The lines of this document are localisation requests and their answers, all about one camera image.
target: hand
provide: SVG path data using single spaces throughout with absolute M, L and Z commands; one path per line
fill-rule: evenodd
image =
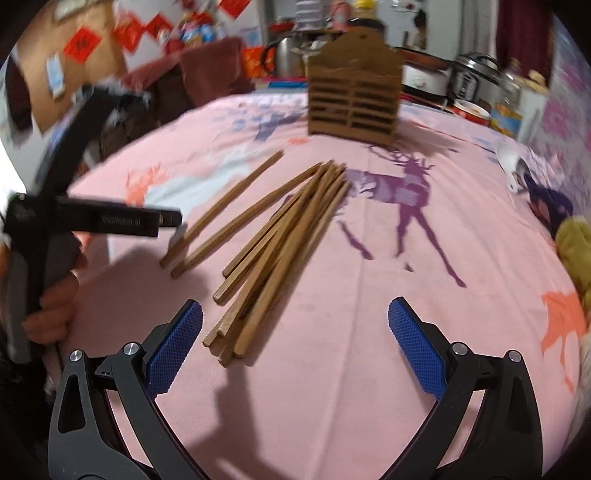
M 0 284 L 8 271 L 10 252 L 5 244 L 0 244 Z M 84 268 L 88 260 L 81 253 L 74 269 Z M 50 345 L 66 338 L 68 324 L 74 317 L 74 298 L 80 284 L 76 276 L 69 275 L 47 290 L 41 298 L 41 310 L 26 319 L 24 329 L 30 341 Z

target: bundle of chopsticks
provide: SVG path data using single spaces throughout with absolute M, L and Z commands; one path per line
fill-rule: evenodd
M 283 151 L 275 153 L 218 200 L 171 246 L 160 264 L 169 267 L 227 205 L 282 156 Z M 241 285 L 242 289 L 203 344 L 220 352 L 219 361 L 224 366 L 235 356 L 244 355 L 279 293 L 306 266 L 349 190 L 345 165 L 338 166 L 331 160 L 308 168 L 242 212 L 171 270 L 172 277 L 179 278 L 195 268 L 253 218 L 306 180 L 222 272 L 226 280 L 213 295 L 218 304 L 226 304 Z
M 280 293 L 300 275 L 349 190 L 345 166 L 317 164 L 311 179 L 271 217 L 223 270 L 213 295 L 226 303 L 243 283 L 226 314 L 203 344 L 227 366 L 242 357 Z

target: yellow cloth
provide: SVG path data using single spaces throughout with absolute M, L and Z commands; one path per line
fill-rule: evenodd
M 556 251 L 577 288 L 585 314 L 591 311 L 591 225 L 568 218 L 556 234 Z

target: orange deer print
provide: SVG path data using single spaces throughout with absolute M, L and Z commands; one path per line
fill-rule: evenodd
M 125 203 L 134 207 L 144 205 L 146 194 L 151 186 L 160 185 L 168 180 L 168 175 L 161 170 L 160 165 L 150 167 L 147 171 L 140 174 L 139 177 L 134 177 L 134 171 L 130 170 L 125 180 L 125 189 L 127 190 Z
M 562 341 L 560 349 L 560 365 L 564 368 L 565 382 L 571 393 L 574 393 L 573 381 L 566 372 L 564 350 L 566 337 L 572 332 L 581 338 L 587 331 L 587 322 L 576 292 L 565 295 L 560 292 L 548 292 L 542 295 L 542 301 L 548 308 L 548 330 L 542 339 L 542 354 L 559 340 Z

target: red paper decoration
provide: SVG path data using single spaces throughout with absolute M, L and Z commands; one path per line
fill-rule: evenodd
M 244 9 L 248 7 L 248 4 L 250 4 L 250 0 L 222 0 L 219 6 L 236 20 L 244 12 Z
M 102 37 L 92 30 L 80 27 L 64 47 L 64 54 L 79 63 L 85 63 L 101 40 Z
M 166 18 L 163 17 L 162 14 L 156 15 L 152 20 L 150 20 L 150 23 L 145 26 L 146 32 L 152 35 L 154 40 L 158 40 L 158 34 L 162 30 L 172 31 L 172 29 L 173 26 L 168 20 L 166 20 Z
M 135 53 L 144 35 L 144 26 L 135 15 L 128 14 L 113 29 L 113 36 L 125 50 Z

